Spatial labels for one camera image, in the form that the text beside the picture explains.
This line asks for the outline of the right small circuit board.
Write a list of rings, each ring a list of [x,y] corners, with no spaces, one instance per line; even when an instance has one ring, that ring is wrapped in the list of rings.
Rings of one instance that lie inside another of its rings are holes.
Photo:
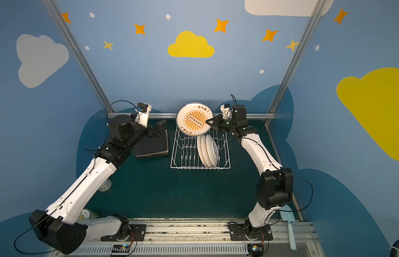
[[[262,257],[264,254],[264,246],[248,244],[247,251],[248,251],[247,253],[248,257]]]

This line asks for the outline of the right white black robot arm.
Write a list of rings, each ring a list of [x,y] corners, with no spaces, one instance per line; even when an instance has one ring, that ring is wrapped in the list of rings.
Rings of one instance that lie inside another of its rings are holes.
[[[261,232],[267,220],[292,200],[293,172],[269,153],[255,127],[248,124],[244,105],[221,105],[221,111],[207,120],[207,124],[218,132],[230,133],[249,154],[260,177],[255,190],[257,203],[244,222],[246,234],[251,237]]]

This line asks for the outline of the left small circuit board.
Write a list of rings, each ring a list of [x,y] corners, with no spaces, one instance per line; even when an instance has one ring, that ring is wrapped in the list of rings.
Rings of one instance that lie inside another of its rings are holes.
[[[131,253],[132,246],[129,244],[120,244],[120,245],[113,245],[111,248],[111,256],[112,257],[125,257]]]

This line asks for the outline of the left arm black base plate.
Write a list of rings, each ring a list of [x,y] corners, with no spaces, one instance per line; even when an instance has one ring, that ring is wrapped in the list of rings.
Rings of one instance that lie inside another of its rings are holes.
[[[104,236],[101,242],[130,242],[132,239],[138,242],[144,241],[146,234],[146,224],[128,224],[121,226],[117,234]]]

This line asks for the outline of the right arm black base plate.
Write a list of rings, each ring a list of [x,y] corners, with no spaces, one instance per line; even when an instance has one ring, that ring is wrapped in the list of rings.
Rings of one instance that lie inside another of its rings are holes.
[[[265,225],[260,228],[230,222],[227,224],[231,241],[272,241],[273,235],[271,227]]]

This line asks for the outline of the small circuit board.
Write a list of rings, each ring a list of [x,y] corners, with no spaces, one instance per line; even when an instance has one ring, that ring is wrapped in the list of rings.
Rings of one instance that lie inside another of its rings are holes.
[[[264,254],[264,246],[248,244],[247,251],[248,251],[247,253],[248,257],[262,257]]]
[[[131,253],[132,246],[129,244],[120,244],[120,245],[113,245],[111,248],[111,256],[112,257],[125,257]]]

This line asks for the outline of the round clear lidded container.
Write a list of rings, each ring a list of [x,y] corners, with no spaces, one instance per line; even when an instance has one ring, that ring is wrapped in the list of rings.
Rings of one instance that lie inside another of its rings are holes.
[[[93,220],[93,219],[98,219],[99,215],[93,211],[90,211],[89,209],[83,209],[81,210],[78,220],[83,220],[83,221],[88,221],[88,220]]]

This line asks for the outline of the light blue toy spatula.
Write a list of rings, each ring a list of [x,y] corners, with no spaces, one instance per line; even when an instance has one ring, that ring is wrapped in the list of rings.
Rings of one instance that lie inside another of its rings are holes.
[[[293,211],[289,205],[285,205],[279,209],[279,213],[281,216],[281,219],[284,221],[287,221],[287,226],[288,226],[288,239],[289,239],[289,248],[292,251],[297,250],[297,244],[296,244],[296,239],[292,227],[292,223],[295,222],[295,216],[293,214]]]

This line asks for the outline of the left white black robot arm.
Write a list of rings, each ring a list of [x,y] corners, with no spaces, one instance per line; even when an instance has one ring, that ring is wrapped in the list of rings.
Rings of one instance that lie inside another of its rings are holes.
[[[89,166],[72,186],[44,211],[36,210],[29,222],[37,238],[63,254],[73,253],[83,242],[97,238],[127,241],[131,236],[129,221],[120,215],[88,221],[78,219],[85,205],[122,166],[132,148],[144,137],[159,138],[167,122],[151,126],[147,112],[119,115],[107,123],[109,139],[94,155]]]

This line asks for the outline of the aluminium rail base frame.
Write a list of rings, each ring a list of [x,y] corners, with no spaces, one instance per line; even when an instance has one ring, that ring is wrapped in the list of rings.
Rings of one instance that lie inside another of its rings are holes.
[[[292,251],[285,221],[270,220],[272,241],[231,241],[227,224],[243,220],[136,218],[131,224],[146,224],[144,241],[83,243],[72,257],[111,257],[113,245],[129,244],[126,257],[247,257],[247,245],[264,246],[263,257],[323,257],[325,255],[314,226],[310,222],[293,222],[297,250]]]

